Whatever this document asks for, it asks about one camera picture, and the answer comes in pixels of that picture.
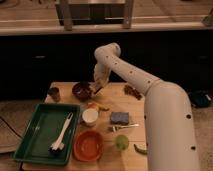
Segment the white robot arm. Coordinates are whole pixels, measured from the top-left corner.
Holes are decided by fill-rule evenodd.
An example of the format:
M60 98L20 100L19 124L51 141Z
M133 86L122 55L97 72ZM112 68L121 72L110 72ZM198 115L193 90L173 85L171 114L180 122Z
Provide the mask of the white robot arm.
M116 43L94 51L94 80L104 87L114 72L145 96L148 171L200 171L191 103L179 85L164 81L120 58Z

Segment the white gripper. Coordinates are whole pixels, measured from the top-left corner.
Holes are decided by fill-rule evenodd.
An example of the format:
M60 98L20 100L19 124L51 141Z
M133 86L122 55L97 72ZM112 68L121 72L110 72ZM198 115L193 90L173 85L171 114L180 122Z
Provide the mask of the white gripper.
M103 87L105 87L109 81L111 70L101 63L97 63L94 68L94 85L97 90L94 94L97 94Z

